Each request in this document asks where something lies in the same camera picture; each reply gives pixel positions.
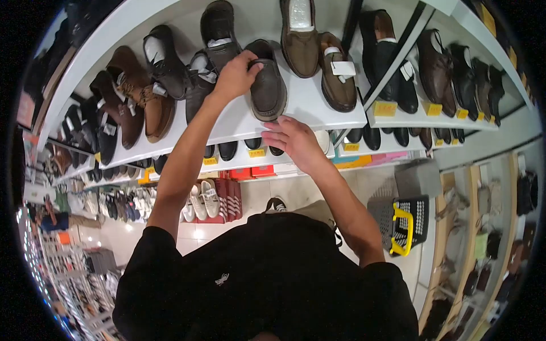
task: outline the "white tile floor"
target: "white tile floor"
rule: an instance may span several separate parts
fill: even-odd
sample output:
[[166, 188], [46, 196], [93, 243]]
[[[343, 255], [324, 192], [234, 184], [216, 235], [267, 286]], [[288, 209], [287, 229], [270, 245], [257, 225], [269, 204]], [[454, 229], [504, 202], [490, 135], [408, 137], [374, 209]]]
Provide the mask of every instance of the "white tile floor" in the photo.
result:
[[[357, 198], [364, 204], [368, 202], [369, 198], [380, 196], [385, 191], [391, 192], [395, 187], [393, 167], [343, 171], [342, 175]], [[243, 206], [242, 219], [223, 225], [181, 223], [176, 243], [178, 251], [182, 255], [186, 255], [229, 229], [245, 224], [249, 216], [264, 211], [267, 201], [272, 196], [279, 195], [283, 198], [289, 211], [323, 199], [317, 186], [307, 176], [284, 180], [242, 183], [241, 193]], [[133, 249], [142, 236], [145, 227], [145, 224], [126, 224], [107, 218], [102, 229], [81, 228], [80, 235], [82, 242], [85, 242], [88, 246], [96, 246], [100, 242], [103, 247], [113, 250], [117, 264], [123, 265], [129, 261]], [[396, 264], [400, 268], [412, 298], [417, 286], [421, 250], [421, 246], [417, 246], [412, 248], [408, 257], [397, 258], [391, 258], [385, 252], [387, 261]], [[357, 257], [347, 247], [345, 242], [343, 242], [340, 251], [354, 262], [358, 262]]]

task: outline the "person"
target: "person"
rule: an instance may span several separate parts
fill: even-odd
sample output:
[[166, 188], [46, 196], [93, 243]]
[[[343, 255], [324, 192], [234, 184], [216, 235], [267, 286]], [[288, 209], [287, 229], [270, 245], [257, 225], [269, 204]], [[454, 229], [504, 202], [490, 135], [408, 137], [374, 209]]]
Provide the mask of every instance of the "person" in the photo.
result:
[[[325, 203], [297, 213], [272, 199], [264, 213], [186, 256], [176, 250], [180, 211], [211, 129], [224, 107], [248, 92], [263, 67], [247, 71], [254, 59], [243, 51], [222, 69], [165, 164], [147, 227], [119, 281], [115, 326], [129, 341], [417, 340], [410, 293], [398, 267], [385, 262], [377, 223], [312, 130], [288, 115], [265, 123], [262, 138], [313, 179]], [[338, 250], [330, 220], [358, 265]]]

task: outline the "leather shoe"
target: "leather shoe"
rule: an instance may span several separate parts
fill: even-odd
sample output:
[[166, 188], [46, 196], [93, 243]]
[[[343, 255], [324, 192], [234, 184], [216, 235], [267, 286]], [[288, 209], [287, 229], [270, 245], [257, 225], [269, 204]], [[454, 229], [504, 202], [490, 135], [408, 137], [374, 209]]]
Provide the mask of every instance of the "leather shoe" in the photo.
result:
[[381, 132], [377, 128], [370, 128], [369, 123], [364, 126], [362, 137], [369, 149], [376, 151], [381, 147]]

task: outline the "sneaker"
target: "sneaker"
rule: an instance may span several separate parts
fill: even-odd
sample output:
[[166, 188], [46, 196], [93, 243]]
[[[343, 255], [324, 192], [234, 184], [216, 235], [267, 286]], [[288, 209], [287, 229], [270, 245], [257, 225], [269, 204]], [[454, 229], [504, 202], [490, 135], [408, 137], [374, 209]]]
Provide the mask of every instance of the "sneaker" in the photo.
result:
[[216, 194], [214, 180], [205, 179], [201, 182], [201, 196], [205, 200], [205, 208], [209, 217], [214, 218], [218, 216], [220, 201], [218, 200], [218, 194]]
[[286, 204], [279, 196], [269, 199], [264, 212], [267, 212], [269, 210], [274, 210], [277, 212], [288, 212], [288, 210], [286, 209]]
[[205, 208], [205, 201], [201, 196], [201, 190], [199, 189], [199, 187], [197, 187], [197, 185], [193, 185], [192, 191], [189, 194], [189, 198], [192, 202], [197, 219], [205, 220], [208, 217], [208, 214]]

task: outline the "brown leather shoe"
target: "brown leather shoe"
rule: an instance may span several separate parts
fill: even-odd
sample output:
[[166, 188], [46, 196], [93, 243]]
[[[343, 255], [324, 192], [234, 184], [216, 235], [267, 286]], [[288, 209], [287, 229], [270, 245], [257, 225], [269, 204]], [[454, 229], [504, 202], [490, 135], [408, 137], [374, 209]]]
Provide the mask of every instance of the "brown leather shoe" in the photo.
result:
[[[439, 45], [437, 51], [432, 39]], [[419, 76], [426, 96], [433, 103], [442, 103], [446, 87], [451, 83], [453, 61], [443, 53], [440, 34], [437, 29], [423, 31], [417, 39], [419, 49]]]
[[[314, 1], [309, 1], [311, 25], [314, 22]], [[308, 32], [293, 31], [290, 28], [290, 0], [281, 0], [282, 54], [292, 71], [300, 78], [312, 77], [318, 68], [318, 32], [316, 29]]]
[[[342, 83], [338, 76], [332, 72], [330, 62], [347, 61], [347, 55], [343, 52], [340, 40], [330, 32], [324, 32], [319, 36], [321, 52], [318, 63], [322, 68], [322, 93], [332, 108], [341, 112], [349, 112], [357, 104], [357, 90], [354, 87], [354, 78], [349, 78]], [[336, 47], [339, 52], [324, 55], [329, 47]]]

